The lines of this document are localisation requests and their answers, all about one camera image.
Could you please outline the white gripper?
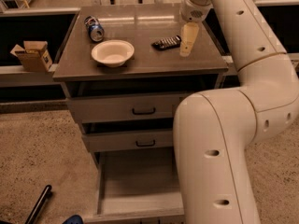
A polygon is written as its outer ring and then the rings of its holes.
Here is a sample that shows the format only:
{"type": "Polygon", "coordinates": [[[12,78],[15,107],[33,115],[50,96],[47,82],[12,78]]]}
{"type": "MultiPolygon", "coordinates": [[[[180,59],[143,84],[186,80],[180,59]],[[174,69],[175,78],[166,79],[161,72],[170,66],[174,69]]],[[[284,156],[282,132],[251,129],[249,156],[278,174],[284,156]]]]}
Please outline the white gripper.
{"type": "Polygon", "coordinates": [[[182,57],[188,57],[191,54],[199,32],[199,25],[196,22],[204,21],[210,9],[212,9],[210,0],[182,0],[180,14],[183,20],[188,21],[183,25],[180,33],[180,55],[182,57]]]}

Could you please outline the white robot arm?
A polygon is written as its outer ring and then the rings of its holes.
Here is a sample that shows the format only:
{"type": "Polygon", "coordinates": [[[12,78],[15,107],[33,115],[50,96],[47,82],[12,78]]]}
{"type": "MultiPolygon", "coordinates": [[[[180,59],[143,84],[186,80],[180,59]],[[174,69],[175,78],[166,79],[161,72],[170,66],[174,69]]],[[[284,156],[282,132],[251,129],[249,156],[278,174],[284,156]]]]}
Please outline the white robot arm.
{"type": "Polygon", "coordinates": [[[186,224],[260,224],[245,147],[288,128],[299,82],[287,51],[252,0],[184,0],[181,13],[216,13],[240,81],[185,98],[174,151],[186,224]]]}

